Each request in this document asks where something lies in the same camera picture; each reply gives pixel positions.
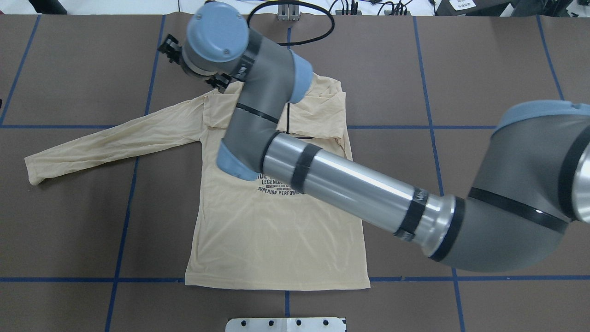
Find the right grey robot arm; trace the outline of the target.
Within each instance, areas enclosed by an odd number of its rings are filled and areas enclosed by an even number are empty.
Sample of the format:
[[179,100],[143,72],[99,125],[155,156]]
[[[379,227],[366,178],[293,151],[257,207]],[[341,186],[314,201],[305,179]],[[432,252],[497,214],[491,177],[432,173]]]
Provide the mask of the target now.
[[501,273],[552,254],[573,221],[589,222],[589,105],[530,101],[503,115],[467,198],[438,197],[281,133],[279,117],[311,86],[310,63],[249,27],[233,6],[207,1],[186,42],[158,50],[224,92],[243,82],[217,156],[220,170],[265,174],[421,246],[430,259]]

